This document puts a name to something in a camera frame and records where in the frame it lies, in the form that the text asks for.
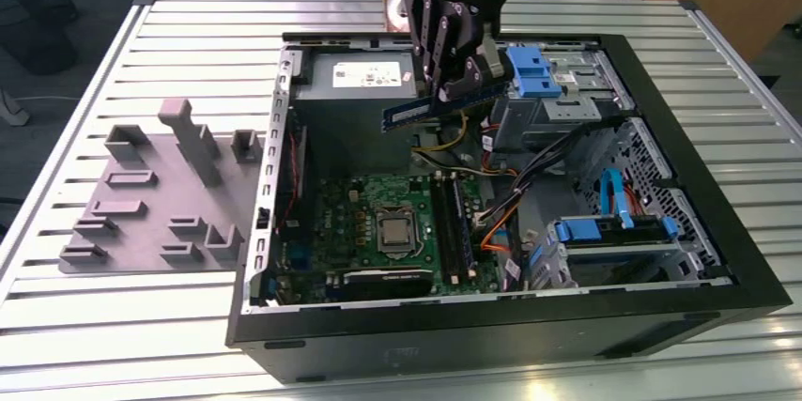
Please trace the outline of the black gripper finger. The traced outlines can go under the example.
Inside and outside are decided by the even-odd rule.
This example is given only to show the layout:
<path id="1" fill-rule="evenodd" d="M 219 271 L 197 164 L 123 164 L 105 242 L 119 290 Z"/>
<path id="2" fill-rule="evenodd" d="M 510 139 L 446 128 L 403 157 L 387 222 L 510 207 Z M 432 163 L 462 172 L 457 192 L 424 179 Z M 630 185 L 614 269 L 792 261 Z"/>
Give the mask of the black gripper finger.
<path id="1" fill-rule="evenodd" d="M 449 101 L 445 100 L 445 87 L 450 61 L 448 44 L 450 40 L 450 14 L 442 0 L 403 0 L 414 53 L 422 65 L 429 114 L 446 114 Z"/>
<path id="2" fill-rule="evenodd" d="M 453 103 L 506 83 L 506 57 L 497 46 L 501 16 L 446 2 L 437 37 L 437 99 Z"/>

